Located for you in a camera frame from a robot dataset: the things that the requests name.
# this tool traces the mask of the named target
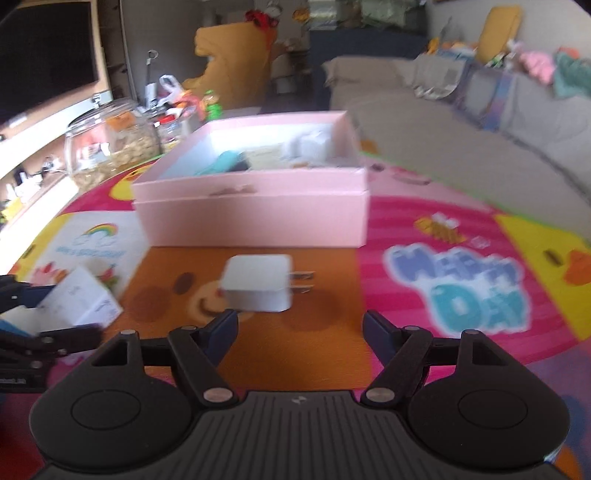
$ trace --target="glass jar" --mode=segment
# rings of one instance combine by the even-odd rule
[[[66,132],[66,167],[83,192],[159,153],[154,126],[129,99],[81,115]]]
[[[183,127],[180,120],[175,119],[174,115],[165,115],[159,118],[157,125],[156,130],[160,137],[162,153],[168,153],[183,139]]]

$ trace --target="pink box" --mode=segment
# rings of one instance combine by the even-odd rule
[[[194,176],[226,150],[329,132],[327,166]],[[369,193],[345,112],[282,113],[209,122],[133,184],[154,247],[361,247]]]

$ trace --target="green bottle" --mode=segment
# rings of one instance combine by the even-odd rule
[[[205,114],[208,122],[222,117],[223,109],[219,104],[219,97],[213,90],[205,92],[203,103],[205,104]]]

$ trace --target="rainbow print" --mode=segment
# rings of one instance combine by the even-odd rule
[[[95,233],[103,232],[106,236],[114,236],[117,235],[118,230],[118,227],[114,223],[101,223],[100,225],[89,228],[82,235],[91,236]]]

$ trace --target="black gripper base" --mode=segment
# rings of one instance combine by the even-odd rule
[[[210,410],[187,440],[151,465],[109,475],[48,465],[36,480],[564,480],[543,464],[481,473],[444,463],[417,445],[398,414],[358,404],[348,391],[250,392]]]

